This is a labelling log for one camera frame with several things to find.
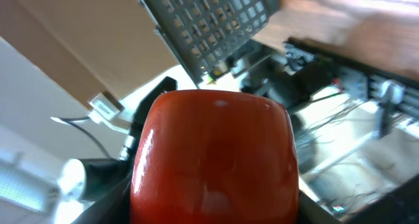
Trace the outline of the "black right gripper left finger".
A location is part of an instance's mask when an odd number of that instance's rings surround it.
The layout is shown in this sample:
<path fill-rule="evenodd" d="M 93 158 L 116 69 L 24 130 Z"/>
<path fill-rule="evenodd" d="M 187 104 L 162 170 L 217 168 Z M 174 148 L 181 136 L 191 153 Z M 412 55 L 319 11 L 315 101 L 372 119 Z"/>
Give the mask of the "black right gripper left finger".
<path fill-rule="evenodd" d="M 132 173 L 86 209 L 72 224 L 129 224 L 131 182 Z"/>

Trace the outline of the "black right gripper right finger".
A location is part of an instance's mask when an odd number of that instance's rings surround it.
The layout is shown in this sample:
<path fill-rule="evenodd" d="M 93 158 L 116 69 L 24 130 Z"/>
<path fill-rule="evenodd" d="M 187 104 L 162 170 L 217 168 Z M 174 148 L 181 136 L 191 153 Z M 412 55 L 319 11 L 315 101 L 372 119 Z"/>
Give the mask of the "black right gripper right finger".
<path fill-rule="evenodd" d="M 296 224 L 342 224 L 329 212 L 299 191 L 299 212 Z"/>

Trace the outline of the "red yellow sauce bottle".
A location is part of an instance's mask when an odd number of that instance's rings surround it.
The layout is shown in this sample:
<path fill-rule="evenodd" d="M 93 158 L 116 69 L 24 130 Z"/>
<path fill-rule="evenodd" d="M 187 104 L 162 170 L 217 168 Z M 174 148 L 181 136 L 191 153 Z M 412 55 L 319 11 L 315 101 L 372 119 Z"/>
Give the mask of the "red yellow sauce bottle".
<path fill-rule="evenodd" d="M 295 223 L 298 211 L 283 105 L 219 90 L 155 100 L 134 162 L 131 223 Z"/>

